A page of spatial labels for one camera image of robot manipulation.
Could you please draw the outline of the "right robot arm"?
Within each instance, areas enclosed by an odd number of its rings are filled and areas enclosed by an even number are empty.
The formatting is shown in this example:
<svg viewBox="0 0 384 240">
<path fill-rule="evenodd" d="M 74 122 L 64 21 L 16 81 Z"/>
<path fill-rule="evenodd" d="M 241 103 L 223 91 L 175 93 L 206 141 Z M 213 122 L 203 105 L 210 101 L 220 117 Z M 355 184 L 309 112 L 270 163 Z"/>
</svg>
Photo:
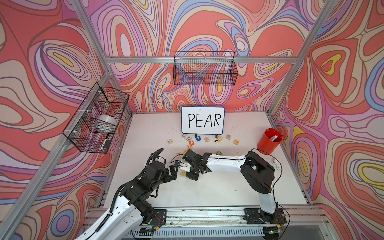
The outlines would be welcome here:
<svg viewBox="0 0 384 240">
<path fill-rule="evenodd" d="M 260 155 L 249 151 L 243 156 L 221 156 L 204 153 L 202 156 L 188 150 L 176 166 L 186 172 L 187 178 L 197 181 L 200 175 L 229 172 L 242 175 L 250 187 L 259 194 L 260 207 L 245 209 L 248 224 L 284 225 L 288 221 L 274 195 L 275 168 Z"/>
</svg>

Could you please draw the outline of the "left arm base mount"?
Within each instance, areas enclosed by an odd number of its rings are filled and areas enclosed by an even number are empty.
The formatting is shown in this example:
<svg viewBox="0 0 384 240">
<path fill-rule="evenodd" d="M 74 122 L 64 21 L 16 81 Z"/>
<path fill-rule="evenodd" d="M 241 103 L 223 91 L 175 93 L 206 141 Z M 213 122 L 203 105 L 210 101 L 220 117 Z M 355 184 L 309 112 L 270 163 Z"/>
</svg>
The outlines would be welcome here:
<svg viewBox="0 0 384 240">
<path fill-rule="evenodd" d="M 161 227 L 166 224 L 167 210 L 154 209 L 144 215 L 142 225 Z"/>
</svg>

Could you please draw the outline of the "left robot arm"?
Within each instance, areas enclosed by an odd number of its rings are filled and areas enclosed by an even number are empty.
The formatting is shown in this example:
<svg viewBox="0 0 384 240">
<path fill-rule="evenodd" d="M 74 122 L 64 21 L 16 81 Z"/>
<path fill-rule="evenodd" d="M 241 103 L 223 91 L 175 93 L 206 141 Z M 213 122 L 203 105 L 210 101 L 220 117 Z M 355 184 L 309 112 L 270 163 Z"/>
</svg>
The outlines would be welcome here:
<svg viewBox="0 0 384 240">
<path fill-rule="evenodd" d="M 167 211 L 156 211 L 148 198 L 156 198 L 161 184 L 177 179 L 177 167 L 167 168 L 160 148 L 148 158 L 144 169 L 131 181 L 122 184 L 115 192 L 111 206 L 78 240 L 120 240 L 140 225 L 154 232 L 165 223 Z"/>
</svg>

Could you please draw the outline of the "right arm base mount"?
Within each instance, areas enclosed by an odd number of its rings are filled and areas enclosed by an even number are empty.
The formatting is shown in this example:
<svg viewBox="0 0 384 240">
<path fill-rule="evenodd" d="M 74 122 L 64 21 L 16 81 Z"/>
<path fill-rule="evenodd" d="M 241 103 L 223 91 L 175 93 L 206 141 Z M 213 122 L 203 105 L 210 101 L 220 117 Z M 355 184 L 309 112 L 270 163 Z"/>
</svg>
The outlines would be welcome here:
<svg viewBox="0 0 384 240">
<path fill-rule="evenodd" d="M 282 208 L 276 208 L 273 214 L 269 214 L 261 210 L 261 208 L 245 208 L 244 220 L 247 224 L 276 224 L 284 225 L 287 223 Z"/>
</svg>

